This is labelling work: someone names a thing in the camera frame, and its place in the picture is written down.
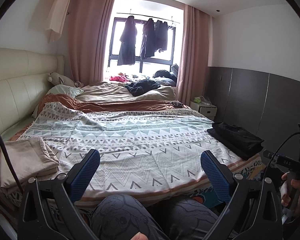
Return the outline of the person's right hand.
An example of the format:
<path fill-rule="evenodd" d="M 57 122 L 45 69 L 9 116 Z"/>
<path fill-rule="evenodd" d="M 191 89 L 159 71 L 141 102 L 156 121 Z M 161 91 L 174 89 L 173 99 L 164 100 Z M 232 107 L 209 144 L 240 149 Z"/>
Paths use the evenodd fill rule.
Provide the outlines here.
<path fill-rule="evenodd" d="M 284 184 L 281 187 L 281 204 L 292 209 L 292 217 L 300 216 L 300 180 L 296 180 L 290 174 L 285 173 L 282 177 Z"/>

